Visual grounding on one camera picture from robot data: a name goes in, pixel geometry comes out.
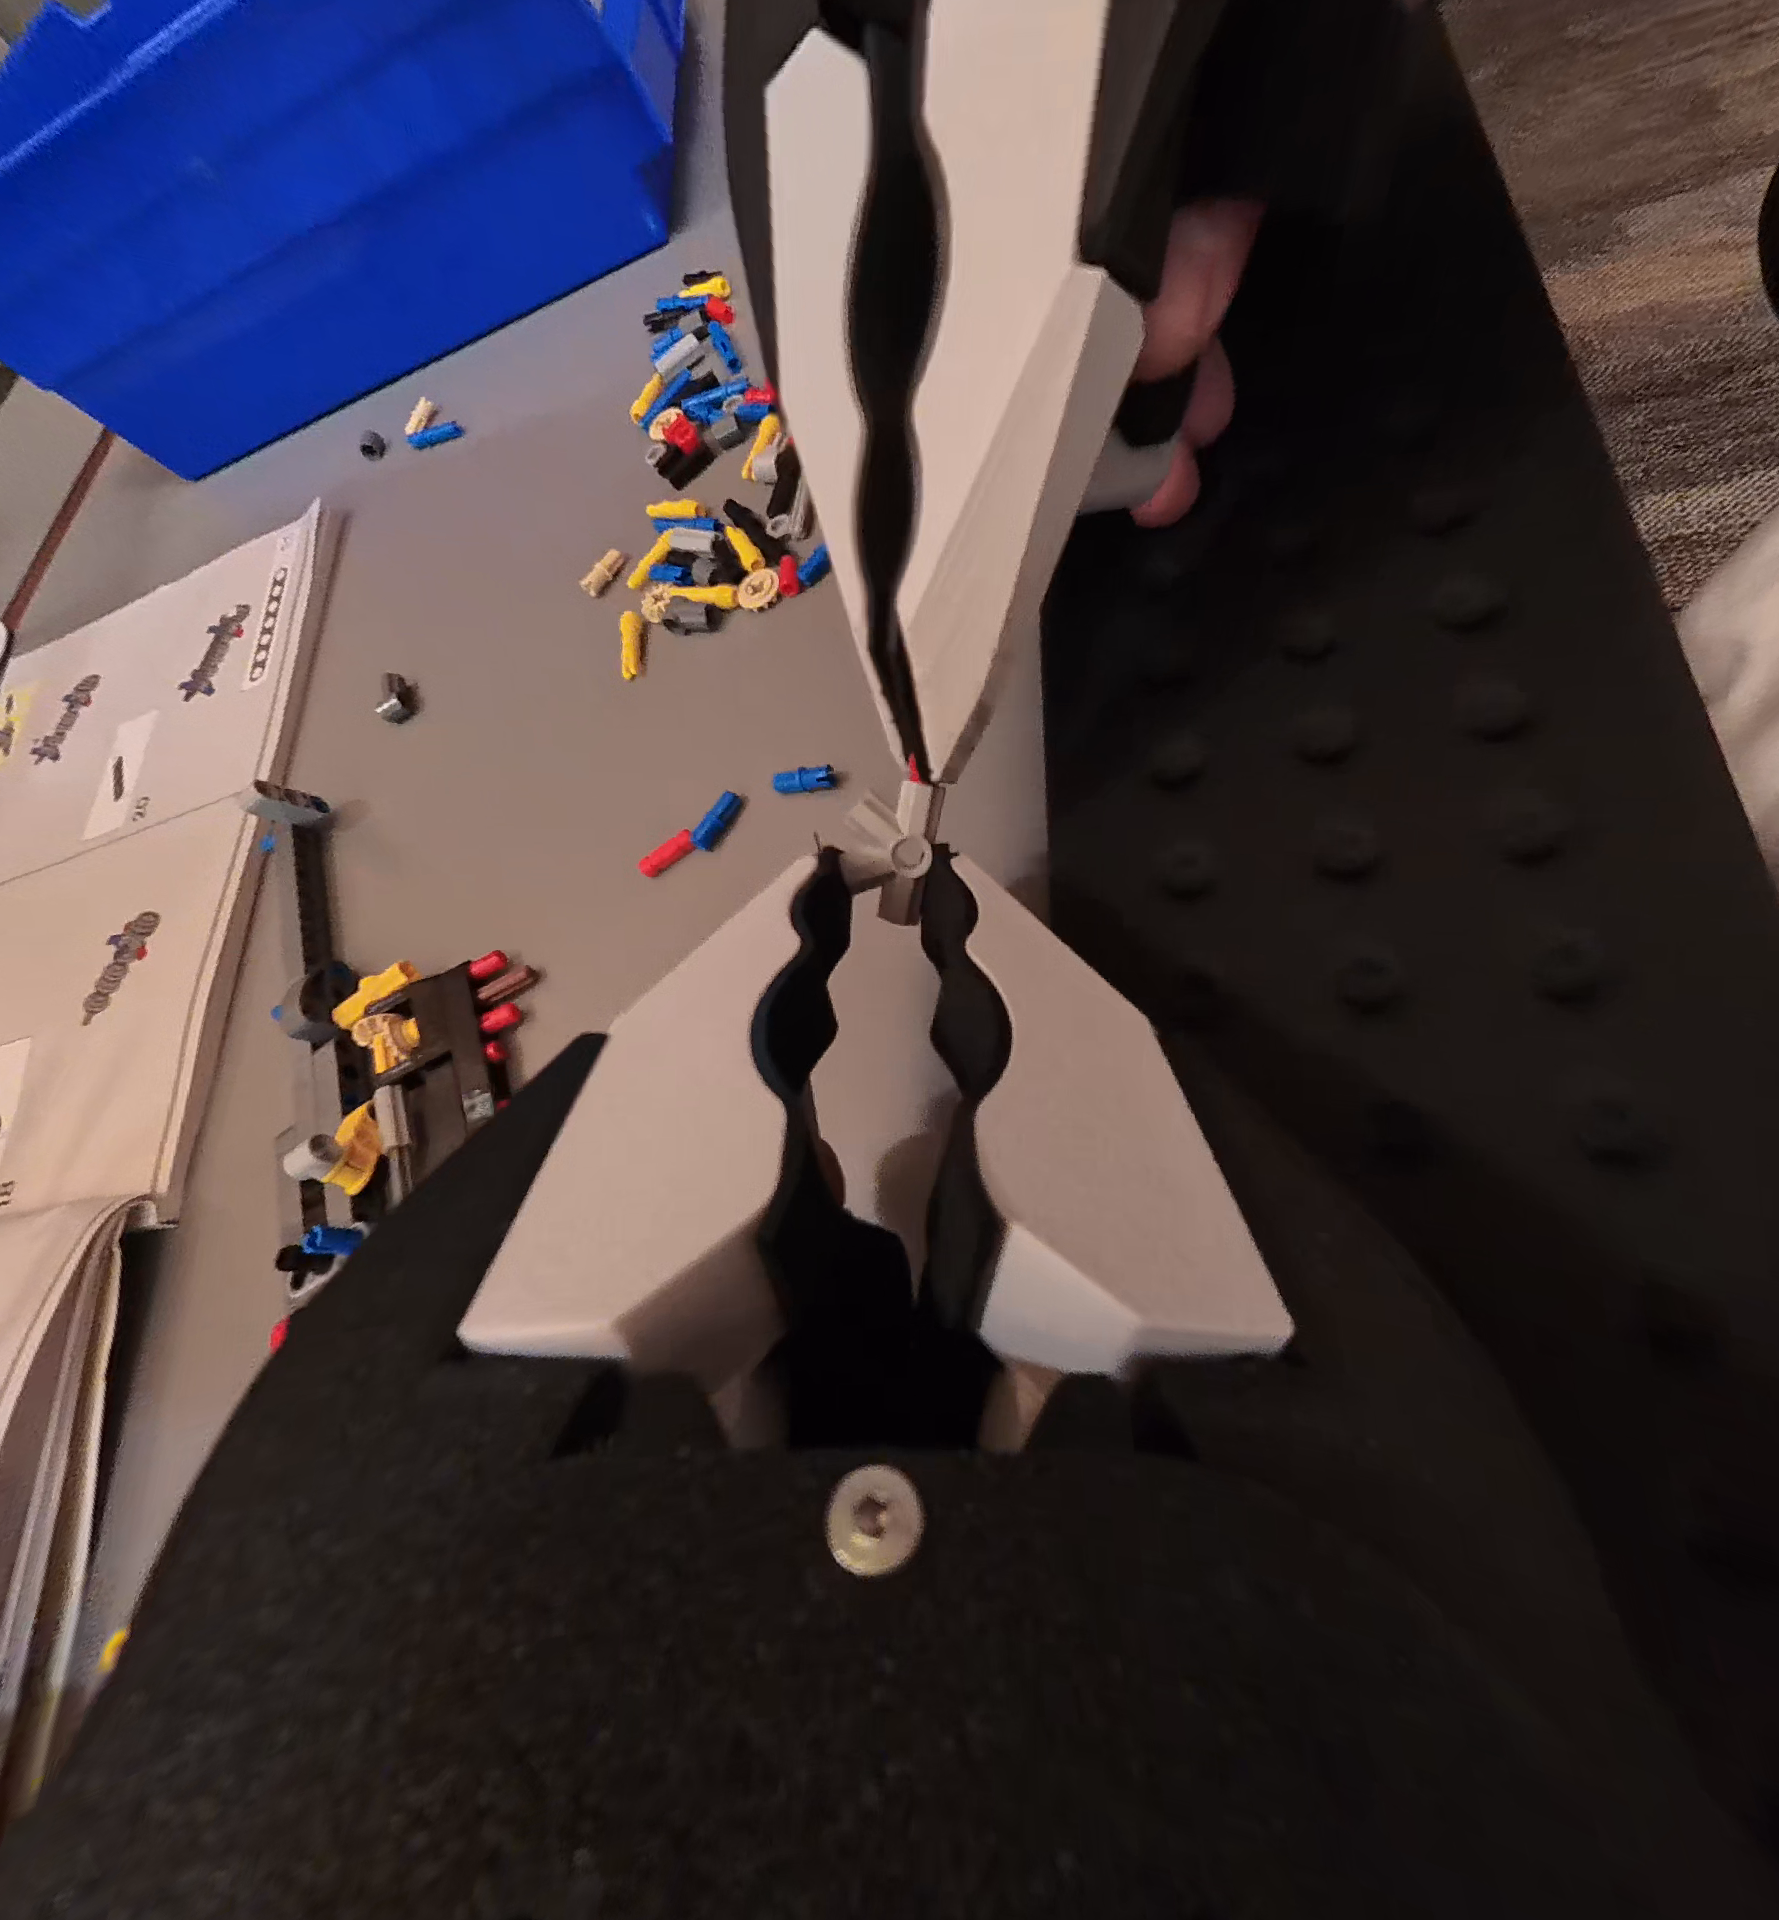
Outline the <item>person's right hand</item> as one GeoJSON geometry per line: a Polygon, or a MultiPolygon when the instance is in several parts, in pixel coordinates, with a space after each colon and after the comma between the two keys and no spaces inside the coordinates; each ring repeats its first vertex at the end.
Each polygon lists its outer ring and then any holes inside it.
{"type": "Polygon", "coordinates": [[[1258,201],[1219,197],[1181,205],[1171,220],[1161,281],[1143,309],[1133,381],[1185,373],[1189,394],[1167,471],[1133,508],[1141,528],[1159,530],[1187,514],[1199,491],[1195,457],[1221,437],[1235,412],[1235,373],[1221,343],[1221,323],[1262,213],[1258,201]]]}

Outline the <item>grey three-branch lego connector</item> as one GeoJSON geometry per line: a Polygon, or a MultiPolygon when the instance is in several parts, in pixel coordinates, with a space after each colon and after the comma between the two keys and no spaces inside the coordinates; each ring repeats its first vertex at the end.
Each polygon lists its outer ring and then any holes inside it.
{"type": "Polygon", "coordinates": [[[851,894],[875,891],[881,920],[915,927],[949,788],[903,780],[893,802],[865,792],[845,815],[837,851],[851,894]]]}

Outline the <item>partly built lego chassis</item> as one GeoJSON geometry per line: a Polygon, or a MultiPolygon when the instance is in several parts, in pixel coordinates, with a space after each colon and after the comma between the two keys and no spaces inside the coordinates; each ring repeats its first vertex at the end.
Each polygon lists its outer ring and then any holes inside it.
{"type": "Polygon", "coordinates": [[[241,806],[259,851],[287,856],[297,936],[297,973],[271,1010],[293,1090],[275,1141],[277,1349],[295,1311],[505,1108],[537,972],[499,947],[435,972],[359,972],[333,936],[327,800],[255,780],[241,806]]]}

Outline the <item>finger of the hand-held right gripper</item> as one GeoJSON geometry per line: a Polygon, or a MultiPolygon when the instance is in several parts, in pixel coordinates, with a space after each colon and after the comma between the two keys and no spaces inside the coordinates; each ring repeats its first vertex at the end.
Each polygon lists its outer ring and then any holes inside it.
{"type": "Polygon", "coordinates": [[[927,10],[921,128],[945,270],[909,403],[901,635],[935,783],[959,780],[1035,629],[1141,349],[1141,300],[1079,255],[1107,11],[927,10]]]}
{"type": "Polygon", "coordinates": [[[815,25],[763,102],[781,398],[897,755],[923,751],[899,611],[923,351],[915,79],[911,25],[815,25]]]}

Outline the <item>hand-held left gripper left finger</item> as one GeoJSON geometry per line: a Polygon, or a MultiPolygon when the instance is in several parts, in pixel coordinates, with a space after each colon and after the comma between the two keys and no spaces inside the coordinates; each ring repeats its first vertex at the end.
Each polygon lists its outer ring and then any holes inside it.
{"type": "Polygon", "coordinates": [[[787,1437],[787,1311],[759,1231],[793,1146],[801,1252],[845,1217],[845,1178],[805,1076],[763,1076],[757,1007],[821,874],[793,859],[613,1022],[457,1326],[471,1355],[679,1376],[729,1442],[787,1437]]]}

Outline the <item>blue plastic bin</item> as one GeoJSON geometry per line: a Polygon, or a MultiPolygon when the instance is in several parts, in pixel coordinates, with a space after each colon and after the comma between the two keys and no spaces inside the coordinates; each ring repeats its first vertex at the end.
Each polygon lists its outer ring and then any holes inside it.
{"type": "Polygon", "coordinates": [[[45,4],[0,363],[197,480],[661,248],[681,2],[45,4]]]}

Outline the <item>lego instruction booklet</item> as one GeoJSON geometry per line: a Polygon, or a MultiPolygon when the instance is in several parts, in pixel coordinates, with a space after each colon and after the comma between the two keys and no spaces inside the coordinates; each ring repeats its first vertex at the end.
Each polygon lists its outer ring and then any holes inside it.
{"type": "Polygon", "coordinates": [[[0,684],[0,1829],[69,1687],[123,1238],[171,1224],[291,751],[313,502],[0,684]]]}

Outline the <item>pile of colourful lego pieces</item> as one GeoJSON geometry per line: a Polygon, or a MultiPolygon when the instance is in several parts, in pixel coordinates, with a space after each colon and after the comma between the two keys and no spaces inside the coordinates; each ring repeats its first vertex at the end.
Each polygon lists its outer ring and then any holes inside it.
{"type": "Polygon", "coordinates": [[[659,639],[707,638],[831,578],[831,550],[773,380],[741,340],[735,278],[685,270],[637,318],[647,380],[633,519],[583,569],[613,604],[615,659],[637,684],[659,639]]]}

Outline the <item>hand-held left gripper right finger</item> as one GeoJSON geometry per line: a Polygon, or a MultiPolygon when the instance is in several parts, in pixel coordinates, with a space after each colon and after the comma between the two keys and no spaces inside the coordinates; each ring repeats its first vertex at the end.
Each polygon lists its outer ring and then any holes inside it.
{"type": "Polygon", "coordinates": [[[1149,1019],[965,856],[935,858],[919,932],[957,1091],[919,1281],[949,1428],[1017,1451],[1069,1379],[1280,1355],[1288,1310],[1149,1019]]]}

